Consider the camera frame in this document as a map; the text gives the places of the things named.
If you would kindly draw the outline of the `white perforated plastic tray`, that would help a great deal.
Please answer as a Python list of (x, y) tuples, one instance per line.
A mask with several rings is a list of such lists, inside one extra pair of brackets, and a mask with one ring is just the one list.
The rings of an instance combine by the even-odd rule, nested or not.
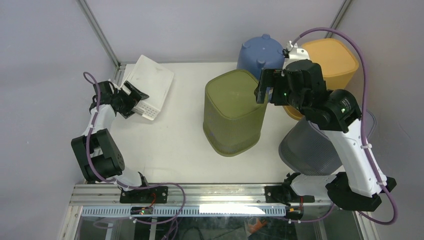
[(121, 88), (132, 93), (130, 88), (147, 95), (132, 108), (134, 113), (153, 121), (161, 112), (174, 79), (174, 72), (163, 65), (141, 55), (133, 69), (125, 76)]

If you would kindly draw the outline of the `blue plastic bucket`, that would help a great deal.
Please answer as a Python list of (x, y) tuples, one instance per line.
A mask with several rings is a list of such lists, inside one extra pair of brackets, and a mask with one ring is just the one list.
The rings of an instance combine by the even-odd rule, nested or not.
[(263, 68), (281, 69), (285, 59), (282, 45), (264, 33), (242, 43), (236, 68), (246, 70), (260, 79)]

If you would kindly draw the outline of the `olive green ribbed basket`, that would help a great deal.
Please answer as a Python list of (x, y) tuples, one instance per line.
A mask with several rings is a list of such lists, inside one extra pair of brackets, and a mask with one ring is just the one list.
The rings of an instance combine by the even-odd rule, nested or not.
[(202, 128), (219, 155), (239, 155), (260, 140), (267, 105), (256, 102), (258, 83), (249, 71), (235, 69), (205, 85)]

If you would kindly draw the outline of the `dark grey basket liner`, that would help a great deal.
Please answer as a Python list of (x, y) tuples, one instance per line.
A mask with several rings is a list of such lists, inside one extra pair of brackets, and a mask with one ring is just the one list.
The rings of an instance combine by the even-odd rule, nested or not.
[(343, 130), (322, 130), (303, 117), (283, 138), (278, 153), (293, 171), (307, 176), (328, 176), (340, 167), (351, 177), (355, 171), (371, 172), (362, 137), (369, 137), (377, 121), (370, 111)]

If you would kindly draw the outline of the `yellow ribbed basket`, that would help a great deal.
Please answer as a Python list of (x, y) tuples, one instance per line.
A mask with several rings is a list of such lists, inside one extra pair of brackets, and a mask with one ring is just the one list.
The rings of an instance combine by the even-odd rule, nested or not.
[[(358, 70), (358, 60), (340, 40), (323, 38), (306, 42), (300, 48), (307, 50), (310, 60), (321, 66), (329, 90), (346, 88)], [(292, 62), (284, 62), (283, 67)]]

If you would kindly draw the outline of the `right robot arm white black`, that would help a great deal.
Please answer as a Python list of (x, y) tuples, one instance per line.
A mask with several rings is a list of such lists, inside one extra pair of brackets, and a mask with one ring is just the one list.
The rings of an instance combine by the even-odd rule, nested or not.
[(318, 126), (333, 145), (344, 171), (331, 175), (296, 172), (282, 183), (282, 202), (294, 203), (303, 196), (327, 198), (347, 211), (373, 212), (382, 203), (380, 194), (390, 193), (396, 180), (379, 169), (365, 135), (363, 114), (347, 90), (329, 90), (321, 66), (308, 59), (291, 62), (283, 69), (264, 68), (254, 94), (256, 102), (292, 106)]

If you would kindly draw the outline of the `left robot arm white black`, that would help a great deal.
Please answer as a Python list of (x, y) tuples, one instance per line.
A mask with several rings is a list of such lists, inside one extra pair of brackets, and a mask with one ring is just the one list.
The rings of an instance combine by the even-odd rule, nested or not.
[(129, 82), (117, 88), (110, 81), (92, 85), (95, 91), (89, 107), (90, 121), (81, 136), (71, 140), (71, 147), (88, 182), (117, 184), (138, 203), (145, 203), (151, 190), (142, 173), (125, 166), (124, 157), (113, 140), (110, 128), (117, 115), (132, 116), (136, 105), (149, 98)]

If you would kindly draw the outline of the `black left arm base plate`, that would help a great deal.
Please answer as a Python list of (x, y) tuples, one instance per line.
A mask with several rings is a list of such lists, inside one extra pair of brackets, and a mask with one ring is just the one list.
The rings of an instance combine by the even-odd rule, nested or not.
[(166, 204), (168, 202), (168, 190), (167, 186), (157, 186), (143, 190), (122, 190), (119, 202), (121, 204)]

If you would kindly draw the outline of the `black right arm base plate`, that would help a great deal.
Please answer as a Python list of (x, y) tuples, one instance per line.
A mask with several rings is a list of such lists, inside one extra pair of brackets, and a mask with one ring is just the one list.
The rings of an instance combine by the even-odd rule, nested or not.
[(314, 203), (313, 195), (297, 195), (291, 188), (283, 185), (268, 185), (264, 187), (264, 196), (266, 203)]

